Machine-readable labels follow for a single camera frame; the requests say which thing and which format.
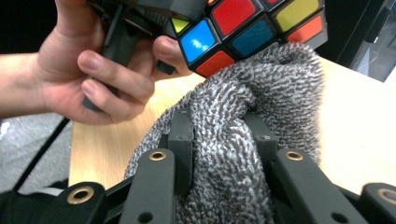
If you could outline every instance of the fingernail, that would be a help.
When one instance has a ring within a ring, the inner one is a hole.
[[[164,40],[161,42],[160,53],[163,55],[172,55],[176,51],[176,46],[174,43]]]
[[[95,94],[95,91],[96,91],[96,88],[95,88],[95,86],[92,84],[92,82],[91,81],[89,81],[89,80],[87,80],[87,81],[85,81],[84,83],[83,83],[83,85],[82,85],[82,90],[85,92],[85,93],[87,93],[87,94],[89,94],[89,95],[94,95]]]
[[[97,70],[99,69],[101,62],[94,56],[86,56],[82,64],[88,69]]]

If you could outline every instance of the black device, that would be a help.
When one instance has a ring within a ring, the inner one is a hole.
[[[367,184],[360,196],[338,188],[308,154],[279,150],[276,136],[257,114],[247,113],[243,119],[262,159],[276,223],[396,223],[396,187]],[[61,122],[45,148],[67,121]],[[21,195],[17,190],[2,193],[1,223],[175,223],[175,197],[188,195],[193,175],[190,111],[177,110],[172,123],[158,148],[141,156],[134,176],[108,190],[93,182],[78,183],[57,197]],[[14,189],[21,186],[39,157]]]

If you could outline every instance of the rubik's cube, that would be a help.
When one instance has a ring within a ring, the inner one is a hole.
[[[326,42],[323,1],[155,0],[152,5],[167,2],[163,8],[168,14],[171,12],[169,16],[188,67],[210,77],[273,45],[302,42],[316,48]],[[189,4],[194,13],[172,13],[172,8],[178,12],[186,10]]]

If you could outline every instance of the screw hole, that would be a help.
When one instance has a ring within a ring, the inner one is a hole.
[[[156,152],[153,152],[153,153],[151,153],[149,155],[149,158],[152,161],[161,161],[161,160],[165,159],[165,157],[166,157],[166,154],[164,152],[161,152],[161,151],[156,151]]]
[[[347,218],[340,213],[332,213],[332,219],[338,223],[347,223]]]
[[[286,157],[292,161],[301,161],[303,159],[303,155],[298,152],[289,151],[286,153]]]
[[[391,189],[379,189],[378,195],[388,203],[396,204],[396,191]]]
[[[87,197],[87,195],[88,195],[88,191],[83,190],[83,191],[80,191],[80,192],[76,193],[76,194],[74,195],[74,198],[75,198],[75,199],[82,199],[82,198]]]
[[[149,223],[152,220],[152,218],[153,218],[152,214],[146,212],[140,214],[137,220],[139,221],[139,223]]]
[[[87,202],[94,194],[93,188],[84,186],[74,189],[67,197],[67,202],[70,204],[80,204]]]

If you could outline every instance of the yellow sticker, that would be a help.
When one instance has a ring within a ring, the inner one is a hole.
[[[172,23],[175,27],[176,33],[180,33],[189,23],[187,21],[172,18]]]
[[[318,0],[295,0],[276,15],[276,20],[282,31],[285,32],[303,21],[318,8]]]

